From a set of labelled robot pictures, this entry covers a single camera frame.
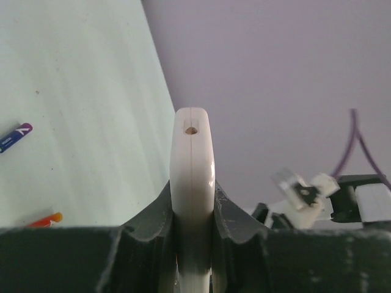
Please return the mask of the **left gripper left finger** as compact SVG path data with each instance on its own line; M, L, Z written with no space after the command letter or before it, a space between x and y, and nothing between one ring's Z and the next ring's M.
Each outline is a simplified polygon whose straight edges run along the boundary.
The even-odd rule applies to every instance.
M119 227L101 292L173 292L176 275L174 213L170 183L158 197Z

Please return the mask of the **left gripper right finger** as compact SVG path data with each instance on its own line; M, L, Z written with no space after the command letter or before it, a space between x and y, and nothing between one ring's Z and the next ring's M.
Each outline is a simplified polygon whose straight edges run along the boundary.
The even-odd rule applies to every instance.
M214 292L268 292L263 256L267 229L236 205L216 183L211 253Z

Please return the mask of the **purple blue battery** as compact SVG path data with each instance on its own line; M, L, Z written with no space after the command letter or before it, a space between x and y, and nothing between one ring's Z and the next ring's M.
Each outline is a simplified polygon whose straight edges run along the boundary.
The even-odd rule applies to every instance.
M7 133L6 135L1 136L1 153L7 151L10 147L20 141L32 130L33 126L30 123L23 123L9 133Z

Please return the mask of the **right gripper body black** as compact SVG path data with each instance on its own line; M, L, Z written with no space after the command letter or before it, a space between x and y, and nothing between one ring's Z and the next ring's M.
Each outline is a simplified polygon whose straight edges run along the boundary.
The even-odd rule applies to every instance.
M269 229L293 229L285 214L272 211L264 203L259 203L251 216Z

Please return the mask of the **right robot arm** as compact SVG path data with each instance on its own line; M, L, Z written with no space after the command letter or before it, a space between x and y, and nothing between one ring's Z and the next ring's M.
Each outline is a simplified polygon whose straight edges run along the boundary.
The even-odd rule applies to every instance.
M390 189L384 176L327 174L306 183L290 171L277 173L273 181L285 195L274 204L259 203L253 218L268 228L309 229L318 220L335 223L374 223L390 220Z

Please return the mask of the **white remote control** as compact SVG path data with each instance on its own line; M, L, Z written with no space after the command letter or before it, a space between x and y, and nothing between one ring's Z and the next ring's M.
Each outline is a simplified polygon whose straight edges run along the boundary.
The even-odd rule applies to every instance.
M205 109L176 112L169 176L180 291L209 292L216 172Z

